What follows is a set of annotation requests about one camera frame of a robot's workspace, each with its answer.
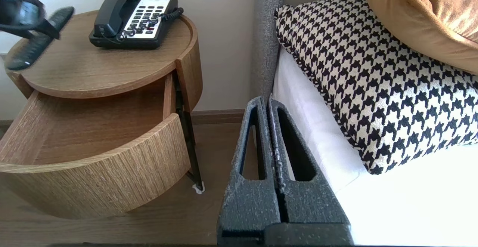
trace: telephone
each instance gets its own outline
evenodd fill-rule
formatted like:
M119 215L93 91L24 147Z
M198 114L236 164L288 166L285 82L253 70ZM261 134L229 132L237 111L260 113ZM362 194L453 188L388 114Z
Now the telephone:
M178 0L104 0L90 42L114 49L155 49L183 13Z

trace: bed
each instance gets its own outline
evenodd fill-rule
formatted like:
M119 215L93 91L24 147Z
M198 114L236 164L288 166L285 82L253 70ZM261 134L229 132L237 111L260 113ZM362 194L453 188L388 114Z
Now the bed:
M294 118L350 220L356 245L478 245L478 145L456 146L371 175L322 96L284 49L272 96ZM448 158L469 166L450 169Z

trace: mustard velvet pillow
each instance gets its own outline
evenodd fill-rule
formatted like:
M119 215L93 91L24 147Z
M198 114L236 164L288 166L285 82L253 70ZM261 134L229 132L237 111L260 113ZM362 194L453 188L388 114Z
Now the mustard velvet pillow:
M478 74L478 0L367 0L382 24L411 48Z

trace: black remote control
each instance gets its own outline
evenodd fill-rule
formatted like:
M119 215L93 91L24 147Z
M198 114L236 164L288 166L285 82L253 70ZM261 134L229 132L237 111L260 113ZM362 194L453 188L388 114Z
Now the black remote control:
M60 32L71 19L74 11L73 7L63 7L54 12L48 21ZM24 70L30 67L43 54L52 41L53 38L43 33L37 33L17 52L12 61L5 63L5 67L9 70Z

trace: houndstooth pillow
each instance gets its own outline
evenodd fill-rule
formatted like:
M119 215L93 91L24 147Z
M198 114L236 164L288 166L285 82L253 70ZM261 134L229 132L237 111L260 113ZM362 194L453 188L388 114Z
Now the houndstooth pillow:
M366 0L285 5L275 17L280 43L324 97L369 173L478 142L478 75L401 43Z

